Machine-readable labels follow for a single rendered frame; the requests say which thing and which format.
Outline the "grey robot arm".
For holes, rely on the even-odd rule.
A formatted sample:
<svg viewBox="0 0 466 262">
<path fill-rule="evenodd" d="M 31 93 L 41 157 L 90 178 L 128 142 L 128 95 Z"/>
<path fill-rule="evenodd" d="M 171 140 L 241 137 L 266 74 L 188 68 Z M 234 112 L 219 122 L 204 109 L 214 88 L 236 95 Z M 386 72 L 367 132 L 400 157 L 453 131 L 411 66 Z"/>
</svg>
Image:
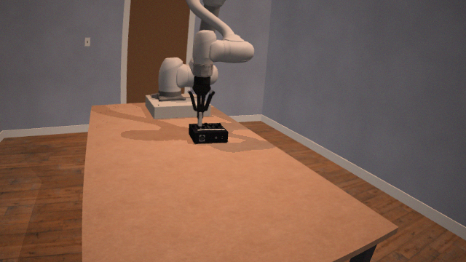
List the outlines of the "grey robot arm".
<svg viewBox="0 0 466 262">
<path fill-rule="evenodd" d="M 178 57 L 165 58 L 159 70 L 159 92 L 151 94 L 151 98 L 159 102 L 186 100 L 181 95 L 181 88 L 193 87 L 195 75 L 210 76 L 210 85 L 217 81 L 218 70 L 213 62 L 244 63 L 253 57 L 253 45 L 234 34 L 227 24 L 218 19 L 220 7 L 225 1 L 203 0 L 202 6 L 200 0 L 186 0 L 189 9 L 201 19 L 200 31 L 194 38 L 193 58 L 189 64 L 183 64 Z M 216 40 L 216 30 L 223 36 L 222 40 Z"/>
</svg>

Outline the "black lighting desk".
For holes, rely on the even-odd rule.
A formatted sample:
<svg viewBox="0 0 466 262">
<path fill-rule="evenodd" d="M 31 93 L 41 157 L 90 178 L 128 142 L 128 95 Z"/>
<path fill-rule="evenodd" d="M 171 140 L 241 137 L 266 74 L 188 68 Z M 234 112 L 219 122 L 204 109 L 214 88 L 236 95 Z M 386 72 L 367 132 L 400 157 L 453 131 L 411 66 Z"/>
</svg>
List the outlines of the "black lighting desk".
<svg viewBox="0 0 466 262">
<path fill-rule="evenodd" d="M 228 133 L 221 123 L 189 124 L 189 135 L 194 144 L 228 143 Z"/>
</svg>

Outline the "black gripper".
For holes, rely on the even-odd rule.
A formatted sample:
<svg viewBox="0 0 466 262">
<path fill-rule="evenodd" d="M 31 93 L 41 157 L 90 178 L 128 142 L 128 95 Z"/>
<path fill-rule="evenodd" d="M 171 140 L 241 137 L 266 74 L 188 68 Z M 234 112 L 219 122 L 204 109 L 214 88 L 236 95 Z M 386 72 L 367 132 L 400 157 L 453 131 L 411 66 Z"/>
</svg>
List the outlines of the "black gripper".
<svg viewBox="0 0 466 262">
<path fill-rule="evenodd" d="M 194 101 L 194 92 L 197 95 L 197 107 Z M 197 125 L 202 126 L 202 119 L 203 119 L 203 113 L 204 111 L 208 110 L 208 107 L 210 105 L 212 96 L 215 94 L 215 92 L 211 89 L 210 87 L 210 76 L 209 77 L 198 77 L 194 76 L 194 86 L 192 87 L 191 90 L 188 91 L 190 94 L 191 102 L 193 105 L 193 109 L 197 111 Z M 205 96 L 208 95 L 208 99 L 205 104 Z M 201 98 L 202 95 L 202 98 Z"/>
</svg>

